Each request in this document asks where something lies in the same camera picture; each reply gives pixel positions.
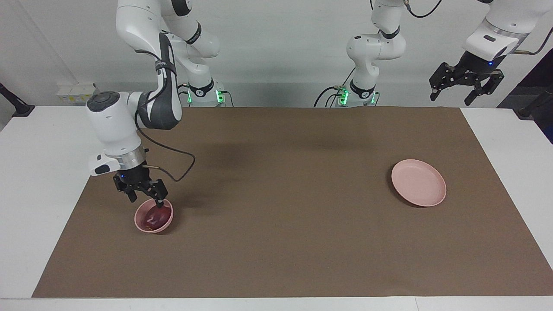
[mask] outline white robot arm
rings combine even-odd
[[[93,176],[117,171],[116,187],[132,202],[137,199],[135,191],[141,191],[162,206],[168,194],[161,179],[150,179],[137,126],[169,130],[181,120],[175,54],[185,68],[191,68],[191,90],[203,90],[203,97],[216,92],[207,66],[192,65],[190,57],[215,57],[219,42],[188,17],[190,11],[190,0],[119,0],[117,4],[117,33],[137,53],[155,59],[158,88],[102,92],[88,101],[89,119],[104,146],[104,153],[95,155],[89,167]],[[163,20],[172,33],[162,31]]]
[[[400,33],[399,22],[404,10],[403,0],[377,0],[372,22],[378,34],[353,37],[347,45],[347,54],[355,62],[355,73],[348,85],[349,98],[338,106],[362,106],[371,100],[380,70],[375,60],[392,60],[403,55],[405,38]]]
[[[463,44],[466,51],[456,66],[442,63],[430,78],[435,101],[454,85],[473,86],[465,99],[469,106],[478,96],[492,94],[504,78],[499,64],[534,30],[538,20],[553,8],[553,0],[478,0],[487,3],[486,18]]]

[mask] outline black stand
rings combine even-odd
[[[553,100],[553,84],[550,85],[545,92],[543,92],[540,96],[536,98],[532,103],[530,103],[528,106],[515,110],[515,113],[521,120],[532,120],[532,112],[534,109],[539,108],[549,102],[550,100]]]
[[[14,93],[10,92],[1,83],[0,83],[0,94],[2,94],[15,107],[15,113],[12,115],[12,117],[20,117],[20,118],[28,117],[31,114],[31,112],[33,112],[33,109],[35,108],[34,105],[27,105],[26,102],[24,102]]]

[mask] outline pink plate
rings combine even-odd
[[[419,160],[399,162],[392,170],[392,182],[405,200],[418,206],[436,206],[446,198],[447,186],[442,175]]]
[[[164,200],[163,202],[165,206],[171,208],[171,216],[169,216],[169,220],[167,221],[167,223],[165,223],[163,227],[153,231],[148,230],[148,228],[144,227],[143,222],[144,222],[144,219],[146,218],[146,214],[150,211],[150,209],[155,207],[154,199],[150,199],[142,203],[142,205],[137,209],[136,213],[134,213],[134,225],[138,228],[138,230],[149,234],[157,234],[167,229],[167,227],[169,227],[169,225],[173,221],[173,214],[174,214],[173,205],[168,200]]]

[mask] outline white table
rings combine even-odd
[[[463,113],[553,266],[553,146],[510,110]],[[37,107],[0,132],[0,310],[553,310],[553,297],[31,299],[100,150],[84,107]]]

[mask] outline brown mat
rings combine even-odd
[[[176,218],[91,178],[33,297],[550,296],[553,272],[459,109],[194,108],[156,139],[194,152],[162,177]],[[149,163],[189,159],[152,147]],[[390,188],[400,160],[448,183],[419,209]]]

